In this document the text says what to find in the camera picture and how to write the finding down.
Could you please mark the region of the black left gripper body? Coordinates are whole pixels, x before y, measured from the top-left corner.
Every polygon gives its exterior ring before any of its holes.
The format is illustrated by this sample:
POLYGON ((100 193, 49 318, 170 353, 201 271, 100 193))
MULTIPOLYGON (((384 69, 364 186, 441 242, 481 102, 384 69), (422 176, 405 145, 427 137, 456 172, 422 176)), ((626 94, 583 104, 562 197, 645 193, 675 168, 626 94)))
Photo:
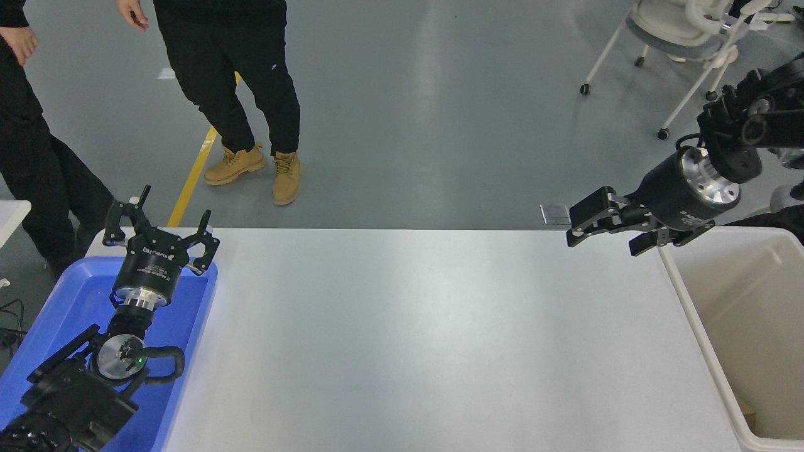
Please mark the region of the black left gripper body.
POLYGON ((146 289, 160 296, 172 296, 178 278, 188 263, 182 238, 152 228, 129 239, 127 254, 113 283, 113 293, 124 296, 135 289, 146 289))

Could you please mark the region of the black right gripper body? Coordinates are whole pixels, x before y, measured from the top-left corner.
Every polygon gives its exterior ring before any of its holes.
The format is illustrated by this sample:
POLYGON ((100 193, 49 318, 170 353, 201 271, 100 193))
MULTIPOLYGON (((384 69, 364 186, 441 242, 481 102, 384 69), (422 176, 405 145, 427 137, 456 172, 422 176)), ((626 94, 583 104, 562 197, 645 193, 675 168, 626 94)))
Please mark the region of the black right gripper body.
POLYGON ((698 194, 683 166, 694 162, 689 149, 675 152, 645 174, 631 201, 673 230, 691 231, 711 222, 716 217, 715 204, 698 194))

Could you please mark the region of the person's hand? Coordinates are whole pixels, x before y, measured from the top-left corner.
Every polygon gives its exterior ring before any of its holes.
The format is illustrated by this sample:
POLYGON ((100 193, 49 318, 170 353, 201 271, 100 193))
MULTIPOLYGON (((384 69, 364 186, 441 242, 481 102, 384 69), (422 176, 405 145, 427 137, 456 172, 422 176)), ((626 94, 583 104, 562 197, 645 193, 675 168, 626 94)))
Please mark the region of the person's hand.
POLYGON ((40 45, 31 26, 24 26, 24 28, 1 26, 1 36, 21 67, 25 66, 26 61, 32 57, 40 45))
POLYGON ((123 20, 138 31, 146 31, 149 28, 149 20, 144 15, 141 1, 139 0, 117 0, 115 1, 117 12, 123 20))

